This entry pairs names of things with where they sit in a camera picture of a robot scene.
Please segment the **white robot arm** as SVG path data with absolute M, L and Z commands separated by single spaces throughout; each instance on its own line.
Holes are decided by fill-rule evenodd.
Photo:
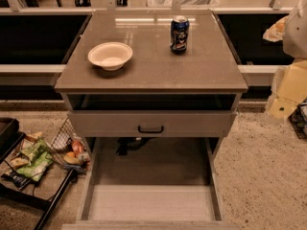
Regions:
M 294 62 L 274 74 L 268 115 L 286 120 L 307 98 L 307 0 L 300 0 L 289 15 L 279 19 L 263 34 L 270 42 L 281 41 L 283 51 Z

